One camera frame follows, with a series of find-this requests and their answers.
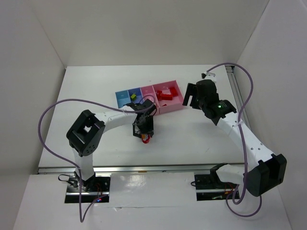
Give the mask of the red flower printed lego piece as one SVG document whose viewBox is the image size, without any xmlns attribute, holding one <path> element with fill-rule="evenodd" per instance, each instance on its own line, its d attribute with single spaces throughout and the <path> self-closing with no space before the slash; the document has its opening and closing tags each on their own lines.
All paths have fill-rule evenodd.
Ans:
<svg viewBox="0 0 307 230">
<path fill-rule="evenodd" d="M 141 134 L 141 140 L 144 144 L 150 142 L 151 136 L 149 134 Z"/>
</svg>

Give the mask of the lime green lego brick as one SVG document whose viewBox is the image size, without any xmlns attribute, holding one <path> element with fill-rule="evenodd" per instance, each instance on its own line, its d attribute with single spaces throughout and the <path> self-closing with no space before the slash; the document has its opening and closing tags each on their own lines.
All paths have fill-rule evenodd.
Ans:
<svg viewBox="0 0 307 230">
<path fill-rule="evenodd" d="M 137 98 L 137 95 L 136 95 L 136 94 L 132 94 L 132 95 L 130 96 L 130 99 L 131 99 L 132 101 L 136 100 L 136 98 Z"/>
</svg>

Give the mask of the small red lego brick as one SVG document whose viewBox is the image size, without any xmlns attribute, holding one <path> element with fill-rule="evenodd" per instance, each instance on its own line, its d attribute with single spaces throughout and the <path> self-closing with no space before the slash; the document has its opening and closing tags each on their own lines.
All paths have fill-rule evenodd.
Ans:
<svg viewBox="0 0 307 230">
<path fill-rule="evenodd" d="M 160 90 L 158 90 L 157 92 L 156 92 L 156 97 L 157 97 L 157 99 L 160 101 L 160 100 L 162 100 L 163 98 L 162 98 L 162 91 L 160 91 Z"/>
</svg>

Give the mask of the red stepped lego brick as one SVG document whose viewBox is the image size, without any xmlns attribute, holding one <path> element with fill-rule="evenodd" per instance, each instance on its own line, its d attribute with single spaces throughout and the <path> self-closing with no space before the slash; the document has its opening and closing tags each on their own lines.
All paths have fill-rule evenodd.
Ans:
<svg viewBox="0 0 307 230">
<path fill-rule="evenodd" d="M 173 100 L 173 95 L 172 94 L 161 94 L 161 100 L 165 100 L 165 101 L 171 101 Z"/>
</svg>

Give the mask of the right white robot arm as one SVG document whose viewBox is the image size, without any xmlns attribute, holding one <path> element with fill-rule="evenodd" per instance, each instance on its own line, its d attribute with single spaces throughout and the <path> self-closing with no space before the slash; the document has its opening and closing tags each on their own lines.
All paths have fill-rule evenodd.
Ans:
<svg viewBox="0 0 307 230">
<path fill-rule="evenodd" d="M 215 82 L 201 80 L 188 83 L 183 100 L 184 106 L 202 110 L 205 116 L 243 151 L 248 168 L 221 163 L 211 168 L 215 181 L 244 185 L 253 196 L 260 196 L 283 182 L 287 160 L 275 155 L 252 133 L 238 117 L 236 108 L 221 100 Z"/>
</svg>

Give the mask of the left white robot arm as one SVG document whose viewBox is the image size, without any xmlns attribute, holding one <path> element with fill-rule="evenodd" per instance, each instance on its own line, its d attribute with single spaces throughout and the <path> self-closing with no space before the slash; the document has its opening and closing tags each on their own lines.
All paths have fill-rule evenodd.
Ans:
<svg viewBox="0 0 307 230">
<path fill-rule="evenodd" d="M 146 99 L 143 103 L 128 103 L 120 109 L 100 114 L 90 110 L 82 111 L 66 137 L 74 150 L 75 163 L 78 165 L 74 172 L 75 177 L 86 191 L 97 183 L 93 153 L 102 135 L 123 125 L 132 125 L 132 135 L 147 144 L 154 135 L 153 116 L 156 110 L 155 103 Z"/>
</svg>

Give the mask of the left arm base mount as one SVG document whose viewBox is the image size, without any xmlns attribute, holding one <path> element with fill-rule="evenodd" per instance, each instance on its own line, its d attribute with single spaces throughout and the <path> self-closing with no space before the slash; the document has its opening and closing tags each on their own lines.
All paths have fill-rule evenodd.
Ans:
<svg viewBox="0 0 307 230">
<path fill-rule="evenodd" d="M 77 204 L 79 203 L 80 186 L 75 176 L 68 174 L 60 174 L 58 180 L 67 184 L 64 203 Z M 82 186 L 82 203 L 91 203 L 95 200 L 96 203 L 109 202 L 110 175 L 97 176 L 93 182 L 86 186 Z"/>
</svg>

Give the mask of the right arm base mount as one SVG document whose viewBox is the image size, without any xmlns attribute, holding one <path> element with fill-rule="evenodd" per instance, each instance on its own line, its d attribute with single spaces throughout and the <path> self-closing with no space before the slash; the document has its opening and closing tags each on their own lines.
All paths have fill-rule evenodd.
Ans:
<svg viewBox="0 0 307 230">
<path fill-rule="evenodd" d="M 209 174 L 196 174 L 194 181 L 190 183 L 196 189 L 197 201 L 226 200 L 229 194 L 234 192 L 236 184 L 222 182 L 216 171 L 226 163 L 218 164 L 212 167 Z"/>
</svg>

